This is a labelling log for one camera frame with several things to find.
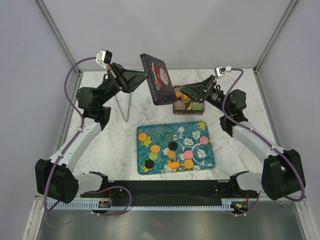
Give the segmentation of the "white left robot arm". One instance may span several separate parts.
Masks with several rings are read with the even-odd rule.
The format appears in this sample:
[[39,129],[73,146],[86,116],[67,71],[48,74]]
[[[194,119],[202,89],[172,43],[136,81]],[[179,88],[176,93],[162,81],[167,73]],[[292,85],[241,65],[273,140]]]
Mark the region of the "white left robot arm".
[[93,192],[105,197],[110,186],[105,175],[90,172],[73,174],[74,169],[90,143],[106,127],[111,108],[105,103],[119,92],[132,93],[148,74],[144,71],[128,70],[117,63],[105,66],[106,74],[97,87],[81,87],[76,94],[80,125],[68,140],[48,160],[39,159],[35,165],[36,187],[44,199],[52,198],[69,204],[77,195]]

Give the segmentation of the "silver metal tongs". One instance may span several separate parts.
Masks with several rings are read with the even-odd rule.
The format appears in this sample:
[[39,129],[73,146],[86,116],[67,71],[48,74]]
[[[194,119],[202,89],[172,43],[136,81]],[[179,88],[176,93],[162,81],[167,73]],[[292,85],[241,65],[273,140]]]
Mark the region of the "silver metal tongs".
[[117,96],[115,96],[114,98],[124,122],[128,123],[131,114],[133,94],[124,93],[122,95],[122,98],[118,98]]

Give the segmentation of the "gold tin lid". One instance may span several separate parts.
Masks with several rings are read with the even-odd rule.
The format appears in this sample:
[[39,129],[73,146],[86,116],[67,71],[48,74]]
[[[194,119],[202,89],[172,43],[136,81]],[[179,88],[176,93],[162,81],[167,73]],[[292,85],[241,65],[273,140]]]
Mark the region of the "gold tin lid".
[[177,97],[165,62],[146,53],[141,54],[140,59],[148,74],[147,83],[153,103],[156,106],[175,103]]

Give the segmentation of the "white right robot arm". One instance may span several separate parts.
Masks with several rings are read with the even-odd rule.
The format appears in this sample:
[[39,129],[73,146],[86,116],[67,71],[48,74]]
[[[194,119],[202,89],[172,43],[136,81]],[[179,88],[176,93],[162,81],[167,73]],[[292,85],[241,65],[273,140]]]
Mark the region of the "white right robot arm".
[[265,193],[271,200],[285,198],[300,202],[305,198],[306,182],[301,157],[297,151],[273,144],[244,116],[246,93],[232,84],[227,92],[216,87],[211,75],[201,82],[180,85],[179,89],[192,100],[207,101],[223,112],[220,126],[230,137],[246,146],[263,164],[262,173],[243,171],[230,177],[228,191],[241,197],[246,191]]

